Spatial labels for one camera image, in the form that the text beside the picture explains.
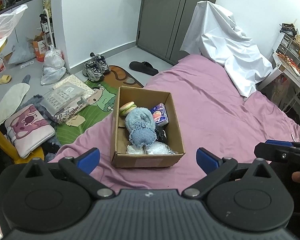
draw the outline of white logo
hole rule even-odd
[[[150,192],[150,191],[145,194],[146,197],[152,197],[153,195],[154,194],[152,192]]]

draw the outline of sneaker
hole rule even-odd
[[[104,79],[104,75],[100,72],[98,68],[98,63],[95,61],[85,62],[82,70],[82,74],[91,82],[98,82]]]
[[[110,67],[106,62],[106,58],[102,55],[94,55],[94,53],[90,53],[91,57],[94,57],[99,65],[99,70],[101,73],[108,74],[110,73]]]

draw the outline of yellow slipper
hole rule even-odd
[[[0,85],[1,84],[7,84],[10,82],[12,76],[10,75],[3,75],[1,78],[0,78]]]

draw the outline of ribbed plastic surface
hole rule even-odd
[[[236,232],[213,220],[200,201],[186,200],[176,190],[122,190],[116,198],[98,201],[87,217],[65,231],[48,235],[31,235],[15,230],[5,239],[292,240],[294,238],[284,229],[256,235]]]

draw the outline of bed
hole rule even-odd
[[[99,166],[90,174],[115,192],[121,188],[171,189],[181,192],[205,176],[196,163],[196,151],[205,147],[219,157],[251,163],[254,147],[267,139],[296,141],[300,126],[259,91],[246,101],[220,65],[189,55],[170,70],[154,76],[145,87],[172,93],[186,154],[164,169],[116,169],[110,163],[110,114],[76,141],[64,145],[53,162],[99,148]]]

